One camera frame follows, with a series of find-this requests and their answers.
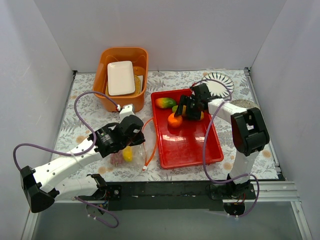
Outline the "yellow lemon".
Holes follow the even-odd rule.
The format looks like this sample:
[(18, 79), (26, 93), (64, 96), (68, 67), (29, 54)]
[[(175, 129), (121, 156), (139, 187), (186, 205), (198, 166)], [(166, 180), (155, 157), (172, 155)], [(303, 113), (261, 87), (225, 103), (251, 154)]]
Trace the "yellow lemon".
[(185, 117), (188, 120), (201, 121), (204, 118), (204, 113), (202, 111), (200, 111), (200, 112), (189, 112), (189, 113), (185, 114)]

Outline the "purple grape bunch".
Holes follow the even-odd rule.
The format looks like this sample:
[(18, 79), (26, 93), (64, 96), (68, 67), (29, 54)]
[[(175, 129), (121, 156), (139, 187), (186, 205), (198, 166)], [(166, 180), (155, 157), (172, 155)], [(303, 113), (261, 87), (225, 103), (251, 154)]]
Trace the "purple grape bunch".
[(122, 152), (113, 153), (110, 156), (110, 164), (113, 166), (122, 165), (124, 163), (124, 157)]

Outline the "green yellow mango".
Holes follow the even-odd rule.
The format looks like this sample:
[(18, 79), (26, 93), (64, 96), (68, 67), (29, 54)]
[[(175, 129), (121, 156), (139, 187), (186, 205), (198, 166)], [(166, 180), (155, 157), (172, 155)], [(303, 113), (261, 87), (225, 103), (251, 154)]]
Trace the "green yellow mango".
[(172, 113), (175, 113), (177, 111), (177, 109), (178, 109), (178, 105), (173, 106), (171, 109)]

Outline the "orange tangerine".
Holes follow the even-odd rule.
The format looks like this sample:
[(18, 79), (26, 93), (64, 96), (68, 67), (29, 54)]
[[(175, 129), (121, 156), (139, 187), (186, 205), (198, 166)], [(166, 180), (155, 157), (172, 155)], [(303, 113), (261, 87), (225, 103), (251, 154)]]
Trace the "orange tangerine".
[(171, 128), (179, 128), (183, 123), (183, 117), (181, 115), (175, 116), (175, 113), (171, 113), (167, 118), (167, 124)]

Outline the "clear zip top bag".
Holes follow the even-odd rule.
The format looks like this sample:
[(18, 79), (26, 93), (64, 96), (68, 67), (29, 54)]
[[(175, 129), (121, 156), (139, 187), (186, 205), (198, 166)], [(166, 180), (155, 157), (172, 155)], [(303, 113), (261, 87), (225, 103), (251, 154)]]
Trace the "clear zip top bag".
[(133, 150), (133, 160), (131, 162), (124, 162), (118, 166), (114, 166), (110, 163), (111, 154), (107, 158), (107, 166), (112, 168), (132, 168), (135, 170), (141, 170), (142, 172), (146, 171), (148, 165), (153, 160), (157, 148), (158, 148), (158, 138), (156, 137), (155, 140), (146, 141), (140, 145), (131, 146)]

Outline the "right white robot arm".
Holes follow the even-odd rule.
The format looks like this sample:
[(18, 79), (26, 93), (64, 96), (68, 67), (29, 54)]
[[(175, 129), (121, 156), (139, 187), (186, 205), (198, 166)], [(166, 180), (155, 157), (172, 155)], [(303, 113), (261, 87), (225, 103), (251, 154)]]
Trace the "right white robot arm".
[(259, 108), (244, 108), (231, 103), (232, 99), (214, 96), (205, 83), (195, 83), (190, 87), (192, 95), (182, 95), (175, 117), (186, 114), (191, 120), (199, 120), (202, 113), (214, 119), (219, 117), (231, 125), (232, 141), (236, 148), (233, 167), (227, 179), (212, 182), (211, 193), (218, 198), (237, 199), (252, 191), (250, 179), (253, 178), (254, 162), (270, 136)]

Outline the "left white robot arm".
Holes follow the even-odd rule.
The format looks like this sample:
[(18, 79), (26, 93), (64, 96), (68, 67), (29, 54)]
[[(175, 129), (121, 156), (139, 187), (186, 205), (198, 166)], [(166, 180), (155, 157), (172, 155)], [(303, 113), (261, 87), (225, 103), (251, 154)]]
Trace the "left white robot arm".
[(143, 126), (143, 121), (131, 114), (119, 123), (109, 123), (96, 130), (65, 156), (36, 168), (22, 168), (21, 186), (31, 212), (42, 212), (56, 201), (73, 197), (103, 199), (109, 190), (100, 174), (89, 174), (82, 179), (67, 179), (68, 176), (128, 146), (144, 143)]

